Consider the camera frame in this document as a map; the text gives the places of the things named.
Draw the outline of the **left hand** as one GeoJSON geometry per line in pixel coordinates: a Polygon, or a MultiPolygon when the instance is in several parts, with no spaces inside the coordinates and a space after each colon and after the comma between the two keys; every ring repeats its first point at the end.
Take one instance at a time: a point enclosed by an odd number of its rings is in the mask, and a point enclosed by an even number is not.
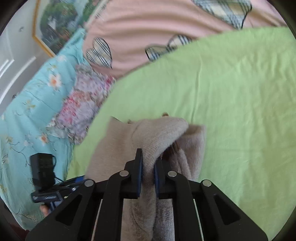
{"type": "Polygon", "coordinates": [[[43,213],[44,217],[47,217],[51,213],[51,210],[48,208],[48,206],[44,204],[40,205],[40,211],[43,213]]]}

